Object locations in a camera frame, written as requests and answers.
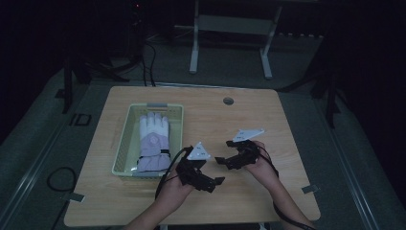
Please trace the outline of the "person's right hand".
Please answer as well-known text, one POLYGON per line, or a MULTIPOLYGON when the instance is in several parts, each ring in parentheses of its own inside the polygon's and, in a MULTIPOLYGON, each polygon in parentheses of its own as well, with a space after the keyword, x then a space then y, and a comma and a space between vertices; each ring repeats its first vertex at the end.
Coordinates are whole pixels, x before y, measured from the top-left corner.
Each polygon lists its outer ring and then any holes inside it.
POLYGON ((255 141, 255 144, 259 148, 260 156, 254 164, 246 165, 244 169, 267 190, 270 190, 277 185, 279 177, 265 149, 265 145, 260 141, 255 141))

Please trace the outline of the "white metal stand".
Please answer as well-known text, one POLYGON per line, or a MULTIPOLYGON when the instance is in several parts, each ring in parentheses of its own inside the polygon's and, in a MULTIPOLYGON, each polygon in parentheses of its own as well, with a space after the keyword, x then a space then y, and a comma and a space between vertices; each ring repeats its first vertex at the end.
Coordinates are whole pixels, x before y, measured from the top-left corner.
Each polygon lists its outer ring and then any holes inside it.
POLYGON ((259 49, 259 58, 262 66, 264 78, 271 80, 273 78, 268 53, 270 51, 272 40, 282 14, 282 6, 278 5, 272 13, 271 19, 259 19, 249 17, 225 16, 202 14, 200 12, 200 2, 202 0, 193 0, 193 25, 192 25, 192 54, 190 60, 189 72, 196 74, 199 58, 199 33, 219 32, 232 33, 239 35, 264 35, 266 42, 259 49))

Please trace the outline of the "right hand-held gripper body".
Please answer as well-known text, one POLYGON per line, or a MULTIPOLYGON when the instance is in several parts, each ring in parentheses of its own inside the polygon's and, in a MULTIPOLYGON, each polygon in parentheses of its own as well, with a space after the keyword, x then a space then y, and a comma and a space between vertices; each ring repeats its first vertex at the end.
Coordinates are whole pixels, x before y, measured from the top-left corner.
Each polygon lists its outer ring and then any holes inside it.
POLYGON ((259 148, 251 141, 251 138, 257 137, 264 132, 259 129, 240 129, 236 136, 231 140, 237 143, 237 155, 227 159, 227 168, 240 169, 248 164, 254 164, 259 157, 259 148))

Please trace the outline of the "pale green plastic basket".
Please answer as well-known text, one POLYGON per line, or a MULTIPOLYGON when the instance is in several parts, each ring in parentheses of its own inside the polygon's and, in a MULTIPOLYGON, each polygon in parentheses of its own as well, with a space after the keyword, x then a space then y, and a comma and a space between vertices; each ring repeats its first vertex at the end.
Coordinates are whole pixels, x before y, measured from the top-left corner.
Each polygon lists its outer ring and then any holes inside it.
POLYGON ((166 171, 139 172, 138 160, 141 156, 140 118, 148 112, 160 113, 169 120, 169 157, 173 159, 182 149, 184 107, 174 103, 134 103, 124 122, 120 144, 112 173, 128 179, 158 179, 166 171))

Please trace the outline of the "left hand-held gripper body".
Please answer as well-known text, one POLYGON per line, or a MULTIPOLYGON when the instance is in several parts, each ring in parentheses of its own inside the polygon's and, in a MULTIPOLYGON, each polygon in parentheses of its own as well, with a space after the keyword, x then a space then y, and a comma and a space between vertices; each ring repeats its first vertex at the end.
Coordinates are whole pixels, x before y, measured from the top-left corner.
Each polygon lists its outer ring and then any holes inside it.
POLYGON ((182 184, 192 185, 198 191, 212 192, 215 188, 214 179, 201 171, 210 158, 211 155, 204 149, 201 142, 193 147, 191 153, 185 153, 176 167, 182 184))

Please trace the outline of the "lavender and white ski glove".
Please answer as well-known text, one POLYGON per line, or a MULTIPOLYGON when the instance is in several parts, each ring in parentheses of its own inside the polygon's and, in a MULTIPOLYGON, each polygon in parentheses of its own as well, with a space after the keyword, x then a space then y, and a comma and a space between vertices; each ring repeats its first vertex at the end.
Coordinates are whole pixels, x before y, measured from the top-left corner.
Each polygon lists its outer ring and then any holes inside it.
POLYGON ((159 112, 148 112, 140 117, 139 172, 166 170, 170 163, 169 121, 159 112))

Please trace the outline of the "person's left hand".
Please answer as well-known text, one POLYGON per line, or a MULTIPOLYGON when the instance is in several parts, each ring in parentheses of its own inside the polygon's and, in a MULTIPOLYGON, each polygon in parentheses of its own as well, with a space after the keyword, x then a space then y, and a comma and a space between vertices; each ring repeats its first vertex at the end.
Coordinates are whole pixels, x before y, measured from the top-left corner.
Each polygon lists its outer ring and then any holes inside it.
POLYGON ((194 187, 192 185, 183 185, 176 170, 172 170, 156 201, 165 209, 174 211, 183 204, 193 190, 194 187))

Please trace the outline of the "black tripod stand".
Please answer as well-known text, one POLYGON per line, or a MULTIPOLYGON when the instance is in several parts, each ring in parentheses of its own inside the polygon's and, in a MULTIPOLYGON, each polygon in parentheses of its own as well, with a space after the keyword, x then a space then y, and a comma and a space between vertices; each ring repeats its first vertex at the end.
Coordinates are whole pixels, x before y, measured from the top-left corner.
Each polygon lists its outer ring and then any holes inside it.
POLYGON ((334 115, 340 113, 340 109, 336 104, 336 98, 340 98, 337 92, 339 73, 339 68, 320 67, 318 70, 307 69, 303 78, 287 86, 277 88, 276 91, 283 93, 291 92, 294 89, 314 81, 314 85, 310 90, 310 96, 312 99, 321 99, 324 95, 327 95, 325 119, 330 128, 335 128, 334 115))
POLYGON ((73 73, 76 70, 79 70, 79 63, 84 67, 88 66, 89 68, 96 70, 113 81, 127 81, 127 79, 120 77, 118 73, 128 70, 136 65, 135 62, 129 62, 128 64, 119 67, 107 68, 84 54, 69 51, 63 62, 63 88, 59 89, 56 93, 56 97, 61 98, 64 101, 62 110, 63 114, 66 114, 69 111, 73 103, 73 73))

